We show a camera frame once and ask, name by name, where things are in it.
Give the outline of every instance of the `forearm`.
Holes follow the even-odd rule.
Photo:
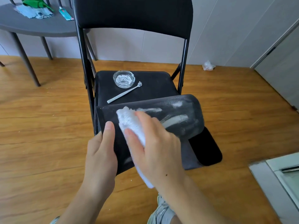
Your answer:
[[[183,224],[227,223],[188,176],[160,192]]]
[[[95,201],[83,187],[59,218],[57,224],[93,224],[105,201]]]

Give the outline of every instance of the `white wall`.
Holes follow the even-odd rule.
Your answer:
[[[299,18],[299,0],[192,1],[188,64],[210,60],[216,65],[250,67]],[[0,5],[5,3],[9,1],[0,0]],[[113,28],[92,29],[88,36],[98,59],[181,61],[184,42],[181,38]],[[28,56],[47,56],[37,37],[19,35],[19,38]],[[80,58],[76,37],[46,40],[54,57]],[[9,34],[1,30],[0,44],[0,55],[18,55]]]

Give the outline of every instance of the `gray table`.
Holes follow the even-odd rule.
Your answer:
[[[32,68],[32,65],[24,51],[24,48],[17,36],[17,33],[24,34],[24,35],[33,35],[33,36],[39,36],[41,38],[42,44],[45,48],[45,51],[47,53],[47,56],[50,60],[52,60],[51,52],[49,50],[49,47],[47,45],[45,37],[75,37],[77,36],[77,30],[76,30],[76,24],[75,21],[67,21],[60,13],[59,13],[59,6],[50,5],[48,2],[48,5],[51,6],[51,8],[54,10],[53,14],[54,16],[45,18],[45,19],[30,19],[22,14],[15,11],[13,8],[17,4],[21,3],[14,3],[13,0],[10,0],[11,4],[6,4],[0,6],[0,29],[8,31],[18,49],[18,52],[23,59],[24,63],[26,64],[26,67],[28,68],[28,71],[33,78],[36,86],[40,86],[40,83],[37,79],[37,76]],[[68,11],[68,13],[74,17],[74,12],[71,7],[63,7]],[[94,60],[97,60],[95,57],[95,54],[93,52],[92,46],[89,42],[87,33],[90,30],[85,30],[85,41],[86,45],[90,51],[88,53],[88,58],[92,64],[92,70],[94,74],[96,73],[95,67],[92,63],[91,56]]]

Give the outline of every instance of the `green cloth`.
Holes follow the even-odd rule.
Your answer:
[[[51,9],[50,6],[48,6],[44,0],[23,0],[22,1],[24,5],[28,5],[32,8],[44,8],[47,7],[48,9]]]

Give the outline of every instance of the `left hand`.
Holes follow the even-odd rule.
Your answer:
[[[104,133],[99,132],[88,141],[85,175],[81,188],[97,203],[105,202],[115,186],[118,163],[113,150],[114,138],[114,125],[108,121]]]

